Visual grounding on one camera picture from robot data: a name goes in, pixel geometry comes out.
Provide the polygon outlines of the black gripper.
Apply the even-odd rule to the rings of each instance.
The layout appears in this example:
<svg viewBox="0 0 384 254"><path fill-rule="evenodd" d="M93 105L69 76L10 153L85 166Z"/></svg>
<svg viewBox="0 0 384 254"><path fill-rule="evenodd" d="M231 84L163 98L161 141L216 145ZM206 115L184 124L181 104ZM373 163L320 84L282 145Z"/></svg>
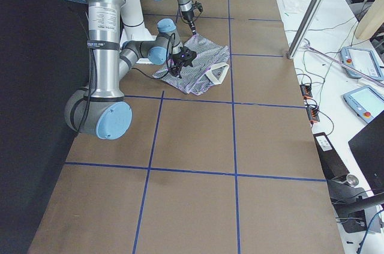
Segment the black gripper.
<svg viewBox="0 0 384 254"><path fill-rule="evenodd" d="M181 77L183 67L193 66L193 60L196 58L196 52L188 47L182 47L179 53L172 55L172 65L169 67L169 73L173 77Z"/></svg>
<svg viewBox="0 0 384 254"><path fill-rule="evenodd" d="M199 1L188 1L186 4L181 5L182 18L189 25L192 35L196 35L196 26L194 24L194 10L198 10L200 13L203 12L202 3Z"/></svg>

